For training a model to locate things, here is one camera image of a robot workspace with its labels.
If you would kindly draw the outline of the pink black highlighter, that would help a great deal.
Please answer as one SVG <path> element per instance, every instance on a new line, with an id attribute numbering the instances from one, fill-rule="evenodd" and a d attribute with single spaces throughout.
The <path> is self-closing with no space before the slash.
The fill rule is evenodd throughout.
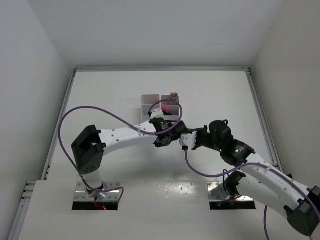
<path id="1" fill-rule="evenodd" d="M 162 108 L 162 112 L 164 115 L 170 115 L 170 112 L 166 108 Z"/>

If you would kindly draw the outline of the clear tube of colored pens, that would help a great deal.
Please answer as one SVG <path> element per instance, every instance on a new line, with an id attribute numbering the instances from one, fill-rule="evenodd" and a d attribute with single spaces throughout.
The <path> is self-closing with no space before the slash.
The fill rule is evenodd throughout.
<path id="1" fill-rule="evenodd" d="M 171 101 L 174 101 L 175 103 L 179 103 L 180 101 L 180 97 L 179 97 L 179 94 L 177 92 L 172 92 L 170 95 L 169 95 L 169 99 Z"/>

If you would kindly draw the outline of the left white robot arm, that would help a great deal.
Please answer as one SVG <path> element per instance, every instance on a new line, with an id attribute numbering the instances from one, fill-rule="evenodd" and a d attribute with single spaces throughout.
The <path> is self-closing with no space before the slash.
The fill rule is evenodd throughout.
<path id="1" fill-rule="evenodd" d="M 95 125 L 90 125 L 74 140 L 71 149 L 76 169 L 83 177 L 88 193 L 91 194 L 93 189 L 104 189 L 99 168 L 107 154 L 139 145 L 166 147 L 188 132 L 183 121 L 174 126 L 162 117 L 145 121 L 133 128 L 97 129 Z"/>

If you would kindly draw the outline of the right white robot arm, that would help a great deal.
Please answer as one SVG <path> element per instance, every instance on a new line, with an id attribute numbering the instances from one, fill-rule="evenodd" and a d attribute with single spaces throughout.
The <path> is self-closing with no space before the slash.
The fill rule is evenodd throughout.
<path id="1" fill-rule="evenodd" d="M 234 138 L 226 120 L 191 130 L 191 149 L 219 152 L 233 168 L 220 184 L 225 200 L 248 196 L 278 212 L 300 234 L 310 237 L 320 224 L 320 188 L 308 187 L 267 163 L 246 143 Z"/>

